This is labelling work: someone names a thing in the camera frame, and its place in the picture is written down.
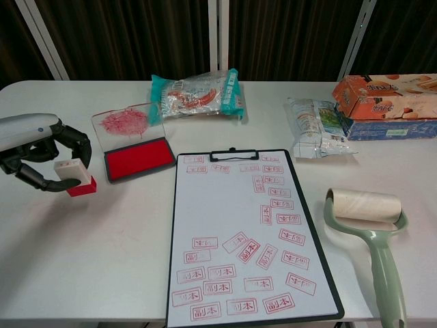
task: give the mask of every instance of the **lint roller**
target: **lint roller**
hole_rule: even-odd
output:
[[[352,228],[337,217],[392,223],[393,231]],[[362,238],[369,247],[376,303],[383,328],[406,328],[406,311],[401,281],[389,249],[389,237],[408,225],[400,200],[394,195],[332,188],[326,194],[324,218],[328,226]]]

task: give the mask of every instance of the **orange box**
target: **orange box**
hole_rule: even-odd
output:
[[[437,74],[348,75],[333,96],[353,120],[437,118]]]

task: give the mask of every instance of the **lint roller handle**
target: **lint roller handle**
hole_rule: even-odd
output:
[[[371,254],[373,287],[382,327],[407,328],[404,294],[387,240],[386,238],[381,238],[379,241],[374,239],[368,245]]]

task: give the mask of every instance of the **robotic hand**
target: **robotic hand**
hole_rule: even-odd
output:
[[[42,174],[21,163],[21,160],[45,162],[58,154],[55,141],[72,149],[72,158],[81,159],[88,168],[91,144],[85,133],[63,125],[55,114],[23,114],[0,119],[0,167],[43,191],[64,191],[78,186],[81,181],[66,179],[46,180]]]

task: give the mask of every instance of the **clipboard clip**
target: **clipboard clip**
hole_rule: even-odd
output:
[[[210,152],[210,162],[230,161],[234,159],[257,161],[259,159],[259,153],[255,149],[236,150],[235,147],[229,150]]]

